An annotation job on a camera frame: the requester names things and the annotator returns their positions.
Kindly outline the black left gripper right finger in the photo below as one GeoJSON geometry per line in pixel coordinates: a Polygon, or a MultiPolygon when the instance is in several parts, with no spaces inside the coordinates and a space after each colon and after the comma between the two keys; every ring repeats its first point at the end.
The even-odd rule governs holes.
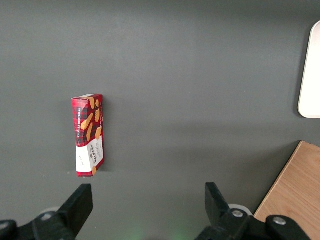
{"type": "Polygon", "coordinates": [[[293,219],[270,215],[265,222],[240,208],[231,208],[214,182],[205,184],[205,210],[210,222],[197,240],[309,240],[293,219]]]}

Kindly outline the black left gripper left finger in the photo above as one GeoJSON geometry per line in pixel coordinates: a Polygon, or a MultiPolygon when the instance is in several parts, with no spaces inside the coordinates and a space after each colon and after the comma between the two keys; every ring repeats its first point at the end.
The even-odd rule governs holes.
{"type": "Polygon", "coordinates": [[[0,221],[2,240],[75,240],[93,210],[91,184],[81,184],[56,211],[46,211],[18,226],[11,219],[0,221]]]}

